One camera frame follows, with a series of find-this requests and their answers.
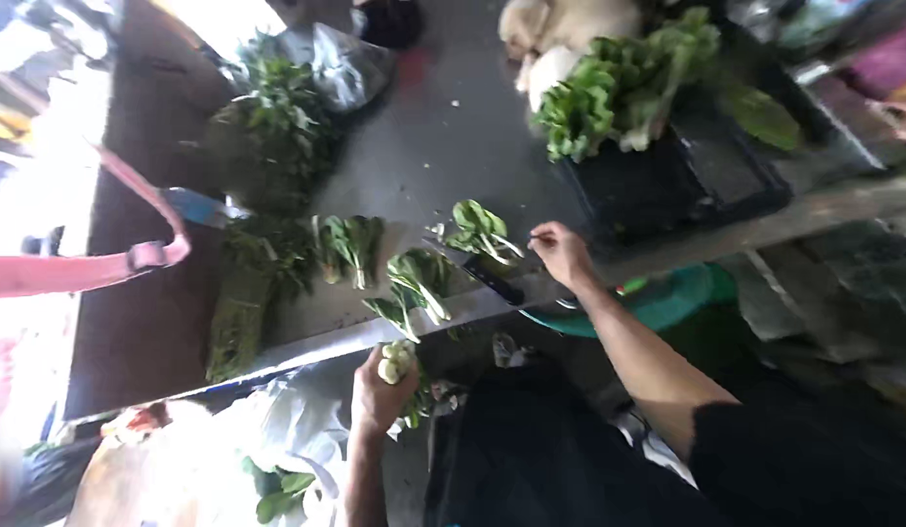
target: person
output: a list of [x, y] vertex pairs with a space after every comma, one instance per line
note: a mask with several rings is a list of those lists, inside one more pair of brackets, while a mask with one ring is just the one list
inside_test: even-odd
[[[615, 301], [579, 235], [558, 222], [530, 234], [529, 247], [584, 306], [625, 389], [696, 487], [637, 456], [557, 368], [494, 368], [438, 423], [424, 524], [906, 524], [906, 459], [743, 405]], [[388, 385], [379, 356], [355, 372], [340, 525], [386, 524], [384, 436], [418, 372]]]

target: leafy green vegetable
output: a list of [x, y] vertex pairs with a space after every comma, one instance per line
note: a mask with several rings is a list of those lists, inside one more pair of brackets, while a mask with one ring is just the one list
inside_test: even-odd
[[270, 286], [268, 273], [226, 263], [210, 330], [209, 364], [205, 370], [210, 382], [235, 378], [257, 356]]
[[261, 497], [254, 511], [261, 525], [294, 508], [300, 496], [316, 479], [314, 474], [288, 473], [280, 467], [275, 472], [267, 473], [249, 457], [241, 461], [241, 469], [254, 478], [254, 489]]
[[411, 318], [408, 314], [413, 305], [407, 303], [407, 295], [400, 285], [392, 284], [391, 292], [392, 298], [390, 300], [385, 298], [366, 298], [362, 300], [362, 304], [374, 311], [377, 316], [389, 321], [406, 339], [419, 344], [420, 339], [413, 333]]
[[281, 478], [281, 487], [284, 492], [301, 494], [315, 479], [316, 475], [311, 473], [288, 473]]
[[371, 268], [382, 236], [382, 219], [352, 216], [346, 220], [330, 216], [326, 227], [332, 236], [332, 247], [355, 271], [353, 287], [367, 289], [373, 282]]
[[453, 220], [459, 225], [460, 231], [443, 241], [447, 246], [476, 254], [484, 252], [505, 265], [512, 262], [502, 256], [503, 250], [508, 249], [518, 258], [524, 258], [524, 251], [508, 241], [505, 222], [482, 208], [476, 200], [465, 200], [455, 204]]
[[254, 490], [262, 498], [283, 490], [281, 475], [276, 472], [261, 470], [250, 457], [245, 457], [241, 461], [241, 470], [251, 474], [251, 477], [254, 478]]
[[430, 255], [423, 249], [411, 249], [397, 254], [388, 260], [388, 278], [412, 293], [413, 301], [423, 307], [426, 316], [439, 325], [440, 321], [450, 320], [450, 313], [440, 301], [438, 289], [448, 279], [444, 270], [445, 259]]
[[404, 426], [407, 428], [417, 428], [420, 426], [421, 417], [429, 417], [430, 409], [433, 407], [433, 393], [430, 389], [430, 378], [420, 368], [420, 385], [417, 391], [413, 392], [411, 399], [404, 403], [401, 410], [401, 418]]
[[313, 242], [316, 247], [316, 260], [322, 269], [322, 279], [326, 283], [336, 283], [342, 280], [342, 261], [340, 255], [333, 247], [332, 230], [328, 225], [320, 225], [319, 215], [314, 215], [311, 220], [313, 229]]
[[412, 248], [388, 261], [391, 298], [366, 298], [362, 301], [379, 317], [389, 321], [401, 335], [413, 342], [420, 339], [413, 333], [409, 311], [419, 305], [435, 323], [450, 320], [441, 298], [447, 295], [452, 264], [441, 254]]
[[724, 110], [752, 137], [790, 152], [801, 142], [801, 128], [768, 94], [732, 79], [722, 89]]
[[298, 501], [297, 496], [290, 492], [277, 492], [261, 498], [254, 511], [258, 516], [258, 523], [261, 525], [270, 523], [274, 518], [294, 508]]
[[331, 167], [337, 134], [310, 66], [295, 66], [280, 51], [267, 35], [249, 43], [250, 92], [214, 115], [206, 131], [223, 190], [254, 212], [225, 229], [206, 374], [213, 382], [248, 368], [266, 304], [306, 291], [312, 272], [314, 244], [303, 219], [310, 191]]
[[646, 39], [599, 38], [568, 79], [544, 92], [535, 120], [547, 128], [552, 161], [594, 156], [606, 138], [623, 151], [660, 137], [683, 83], [696, 81], [719, 49], [705, 7], [691, 7]]
[[255, 214], [229, 222], [225, 231], [225, 253], [237, 265], [269, 275], [277, 293], [308, 289], [313, 245], [299, 220]]

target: pink strap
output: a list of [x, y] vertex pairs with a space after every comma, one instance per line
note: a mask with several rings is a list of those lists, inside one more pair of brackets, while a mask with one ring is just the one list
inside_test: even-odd
[[192, 249], [183, 220], [160, 195], [115, 154], [96, 146], [101, 165], [122, 183], [153, 205], [173, 228], [173, 242], [143, 242], [127, 252], [106, 256], [43, 258], [0, 256], [0, 298], [41, 293], [74, 293], [128, 281], [158, 267], [178, 264]]

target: pink fabric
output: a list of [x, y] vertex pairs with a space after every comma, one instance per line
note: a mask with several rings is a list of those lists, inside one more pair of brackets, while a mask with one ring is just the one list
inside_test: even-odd
[[41, 293], [74, 293], [130, 280], [155, 267], [178, 264], [192, 249], [179, 217], [160, 192], [130, 165], [105, 148], [96, 146], [101, 165], [161, 213], [174, 239], [135, 245], [128, 252], [106, 256], [42, 258], [0, 256], [0, 298]]
[[906, 27], [857, 55], [850, 70], [857, 88], [879, 101], [906, 84]]

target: knife handle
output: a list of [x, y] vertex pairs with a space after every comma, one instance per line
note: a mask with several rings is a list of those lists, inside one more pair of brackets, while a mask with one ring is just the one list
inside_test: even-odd
[[466, 261], [462, 268], [472, 275], [472, 277], [483, 284], [485, 284], [489, 289], [497, 293], [501, 298], [504, 298], [504, 301], [510, 305], [521, 305], [524, 304], [524, 292], [515, 289], [508, 282], [500, 279], [495, 276], [494, 273], [489, 271], [482, 265], [482, 262], [476, 257], [470, 258]]

